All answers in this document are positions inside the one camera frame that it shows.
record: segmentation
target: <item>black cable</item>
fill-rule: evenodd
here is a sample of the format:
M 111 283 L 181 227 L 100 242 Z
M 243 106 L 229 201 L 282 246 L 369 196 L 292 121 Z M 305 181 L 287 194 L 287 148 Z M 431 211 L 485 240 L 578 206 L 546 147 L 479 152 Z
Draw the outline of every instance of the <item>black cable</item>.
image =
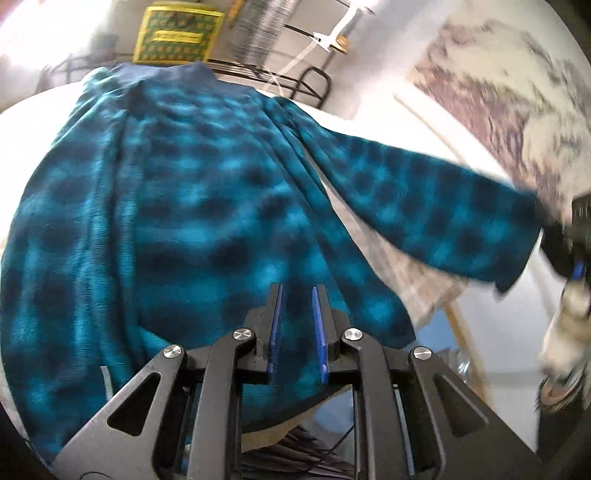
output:
M 296 477 L 295 480 L 304 480 L 305 478 L 307 478 L 306 474 L 309 473 L 313 468 L 316 468 L 322 462 L 324 462 L 330 456 L 330 454 L 333 453 L 339 447 L 339 445 L 345 441 L 345 439 L 349 436 L 349 433 L 351 433 L 354 428 L 355 423 L 351 425 L 351 428 L 347 430 L 347 432 L 340 438 L 340 440 L 336 442 L 335 445 L 320 458 L 320 460 L 318 460 L 316 463 L 312 463 L 312 465 L 310 465 L 306 470 L 302 470 L 301 475 Z

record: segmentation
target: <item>yellow box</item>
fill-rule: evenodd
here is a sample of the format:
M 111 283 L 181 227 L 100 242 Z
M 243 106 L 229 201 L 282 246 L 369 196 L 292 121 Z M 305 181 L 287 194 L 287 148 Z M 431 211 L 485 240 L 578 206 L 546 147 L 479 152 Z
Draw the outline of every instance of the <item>yellow box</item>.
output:
M 189 2 L 151 5 L 144 12 L 133 61 L 167 65 L 206 61 L 223 18 L 221 12 Z

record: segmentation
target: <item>metal screw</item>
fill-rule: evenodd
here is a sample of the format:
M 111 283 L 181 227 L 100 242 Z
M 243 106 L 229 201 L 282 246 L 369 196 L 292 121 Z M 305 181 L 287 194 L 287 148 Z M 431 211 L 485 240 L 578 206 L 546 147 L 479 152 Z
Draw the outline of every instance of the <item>metal screw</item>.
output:
M 248 340 L 252 336 L 252 332 L 248 328 L 239 328 L 234 332 L 234 338 L 236 340 Z
M 178 345 L 168 345 L 164 349 L 164 356 L 166 358 L 177 358 L 181 353 L 183 353 L 183 349 Z
M 418 346 L 415 348 L 413 355 L 419 360 L 429 360 L 431 358 L 431 350 L 425 346 Z
M 347 340 L 351 340 L 352 342 L 356 342 L 357 340 L 360 340 L 361 337 L 363 336 L 363 332 L 361 330 L 359 330 L 358 328 L 350 328 L 345 330 L 345 333 L 343 334 L 345 336 L 345 338 Z

